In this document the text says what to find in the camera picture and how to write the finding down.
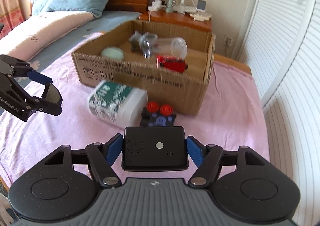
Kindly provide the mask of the black device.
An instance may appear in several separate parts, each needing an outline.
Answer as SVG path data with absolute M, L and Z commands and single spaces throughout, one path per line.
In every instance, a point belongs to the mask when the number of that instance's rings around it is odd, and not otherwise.
M 189 166 L 184 128 L 127 127 L 121 167 L 130 172 L 186 170 Z

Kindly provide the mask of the green medical cotton swab box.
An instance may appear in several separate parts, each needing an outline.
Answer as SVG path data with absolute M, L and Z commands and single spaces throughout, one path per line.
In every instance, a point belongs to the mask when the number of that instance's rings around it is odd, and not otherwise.
M 146 90 L 103 80 L 89 95 L 88 108 L 99 119 L 125 128 L 140 124 L 147 102 Z

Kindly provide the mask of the black blue toy robot cube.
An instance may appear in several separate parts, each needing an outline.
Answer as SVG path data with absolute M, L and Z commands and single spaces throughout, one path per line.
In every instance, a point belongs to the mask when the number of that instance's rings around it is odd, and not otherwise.
M 140 127 L 172 127 L 176 120 L 176 112 L 169 104 L 160 105 L 149 101 L 143 108 Z

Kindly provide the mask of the mint green round object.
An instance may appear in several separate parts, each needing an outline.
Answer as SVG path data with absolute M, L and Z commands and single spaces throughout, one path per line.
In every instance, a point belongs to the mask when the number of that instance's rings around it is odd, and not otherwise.
M 118 47 L 107 47 L 102 50 L 101 54 L 102 57 L 110 58 L 113 60 L 120 60 L 124 59 L 124 52 Z

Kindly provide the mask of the red toy fire truck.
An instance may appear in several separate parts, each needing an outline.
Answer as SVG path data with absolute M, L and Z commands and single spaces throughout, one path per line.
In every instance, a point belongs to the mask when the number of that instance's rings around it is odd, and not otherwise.
M 175 57 L 156 56 L 157 67 L 166 68 L 178 73 L 184 73 L 188 69 L 188 65 L 185 60 Z

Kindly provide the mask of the grey rubber animal toy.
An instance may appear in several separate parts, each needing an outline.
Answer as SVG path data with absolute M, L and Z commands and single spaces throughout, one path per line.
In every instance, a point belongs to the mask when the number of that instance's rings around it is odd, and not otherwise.
M 157 38 L 158 35 L 154 33 L 145 32 L 144 34 L 140 34 L 138 31 L 135 31 L 135 33 L 129 38 L 131 51 L 141 50 L 145 41 L 155 41 Z

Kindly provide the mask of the clear plastic jar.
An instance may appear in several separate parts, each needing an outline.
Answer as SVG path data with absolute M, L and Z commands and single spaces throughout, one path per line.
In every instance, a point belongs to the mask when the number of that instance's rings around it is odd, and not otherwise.
M 146 58 L 151 56 L 168 56 L 185 59 L 188 53 L 187 43 L 183 38 L 145 38 L 140 43 L 142 53 Z

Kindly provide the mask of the pink table cloth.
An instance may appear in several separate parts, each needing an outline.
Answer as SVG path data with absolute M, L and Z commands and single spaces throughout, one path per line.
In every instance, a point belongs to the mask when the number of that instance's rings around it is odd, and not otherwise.
M 25 122 L 9 113 L 1 115 L 1 179 L 7 186 L 61 145 L 83 149 L 123 132 L 123 128 L 89 112 L 87 100 L 92 88 L 79 82 L 69 52 L 43 73 L 53 79 L 62 95 L 62 114 L 35 113 Z M 265 118 L 255 82 L 252 76 L 229 65 L 214 63 L 198 115 L 178 114 L 175 125 L 205 145 L 213 143 L 226 150 L 246 145 L 269 157 Z

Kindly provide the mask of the blue bed sheet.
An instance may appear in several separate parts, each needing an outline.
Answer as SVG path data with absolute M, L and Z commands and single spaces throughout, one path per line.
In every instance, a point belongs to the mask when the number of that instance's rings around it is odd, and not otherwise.
M 61 64 L 59 63 L 59 58 L 67 57 L 67 60 L 71 59 L 71 48 L 79 45 L 82 41 L 90 41 L 93 39 L 94 35 L 98 35 L 98 27 L 102 27 L 104 31 L 110 31 L 111 28 L 117 27 L 128 21 L 132 21 L 140 16 L 137 12 L 107 12 L 97 20 L 93 20 L 76 28 L 75 30 L 64 35 L 57 41 L 51 43 L 44 50 L 40 52 L 40 56 L 36 56 L 37 59 L 44 63 L 45 68 L 41 68 L 38 73 L 41 73 L 53 80 L 53 85 L 59 90 L 60 94 L 62 92 L 62 71 L 60 70 Z M 17 83 L 26 91 L 25 85 L 18 82 L 19 78 L 26 78 L 30 83 L 36 87 L 45 85 L 37 83 L 30 80 L 27 77 L 15 77 Z

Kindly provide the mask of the brown cardboard box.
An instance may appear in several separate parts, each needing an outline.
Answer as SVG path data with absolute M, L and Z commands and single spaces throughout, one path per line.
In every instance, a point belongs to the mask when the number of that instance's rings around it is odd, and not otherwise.
M 188 69 L 180 74 L 156 66 L 156 58 L 144 58 L 139 51 L 131 51 L 129 38 L 138 31 L 155 33 L 160 38 L 181 37 L 187 43 L 185 62 Z M 113 60 L 100 54 L 107 47 L 118 47 L 124 59 Z M 163 22 L 132 20 L 108 32 L 99 32 L 90 41 L 82 41 L 71 49 L 71 56 L 79 81 L 95 87 L 101 80 L 109 80 L 148 92 L 148 99 L 170 104 L 182 114 L 197 115 L 210 81 L 214 61 L 215 35 Z

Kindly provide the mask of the white louvered closet door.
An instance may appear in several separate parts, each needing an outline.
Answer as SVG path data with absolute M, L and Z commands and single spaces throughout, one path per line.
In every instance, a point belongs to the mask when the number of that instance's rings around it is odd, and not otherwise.
M 319 222 L 319 0 L 255 0 L 238 53 L 263 106 L 270 160 L 300 189 L 293 217 Z

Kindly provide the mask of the wooden nightstand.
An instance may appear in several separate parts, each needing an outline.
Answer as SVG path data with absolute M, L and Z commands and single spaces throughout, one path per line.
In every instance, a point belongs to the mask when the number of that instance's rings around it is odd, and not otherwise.
M 212 20 L 201 22 L 195 21 L 188 14 L 182 15 L 176 12 L 167 13 L 165 10 L 158 12 L 144 12 L 139 16 L 139 20 L 164 22 L 167 24 L 181 25 L 204 32 L 212 32 Z

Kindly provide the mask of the white remote control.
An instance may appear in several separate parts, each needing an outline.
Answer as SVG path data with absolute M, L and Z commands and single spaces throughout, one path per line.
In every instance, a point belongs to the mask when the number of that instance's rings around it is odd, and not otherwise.
M 212 15 L 208 13 L 190 13 L 189 16 L 195 21 L 201 22 L 209 21 L 212 18 Z

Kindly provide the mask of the white power strip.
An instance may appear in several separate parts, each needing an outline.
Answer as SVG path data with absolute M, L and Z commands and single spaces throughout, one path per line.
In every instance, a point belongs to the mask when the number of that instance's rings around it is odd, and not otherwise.
M 149 12 L 158 12 L 165 8 L 162 0 L 154 0 L 152 4 L 148 7 Z

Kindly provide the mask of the white wifi router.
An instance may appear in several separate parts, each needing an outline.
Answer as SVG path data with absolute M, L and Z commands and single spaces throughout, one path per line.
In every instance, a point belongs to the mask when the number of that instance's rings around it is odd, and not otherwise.
M 177 12 L 178 11 L 178 6 L 179 6 L 180 3 L 177 3 L 173 9 L 174 9 L 174 12 Z M 196 13 L 197 10 L 196 10 L 196 7 L 195 6 L 185 6 L 185 13 Z

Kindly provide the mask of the small white monitor device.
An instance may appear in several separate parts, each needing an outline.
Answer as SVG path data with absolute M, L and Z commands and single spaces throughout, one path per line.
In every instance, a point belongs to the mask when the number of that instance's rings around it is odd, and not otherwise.
M 207 5 L 207 2 L 205 0 L 197 0 L 197 5 L 196 5 L 197 12 L 205 13 L 206 5 Z

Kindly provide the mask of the clear spray bottle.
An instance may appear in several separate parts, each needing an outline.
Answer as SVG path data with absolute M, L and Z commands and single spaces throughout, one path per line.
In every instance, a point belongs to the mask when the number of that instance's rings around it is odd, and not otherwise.
M 185 15 L 185 0 L 181 0 L 180 4 L 178 6 L 178 11 L 179 14 Z

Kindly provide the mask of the wall power socket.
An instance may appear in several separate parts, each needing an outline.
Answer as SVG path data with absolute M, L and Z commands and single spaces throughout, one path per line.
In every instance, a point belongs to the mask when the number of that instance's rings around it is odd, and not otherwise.
M 227 47 L 231 47 L 232 42 L 233 42 L 232 38 L 225 36 L 222 43 Z

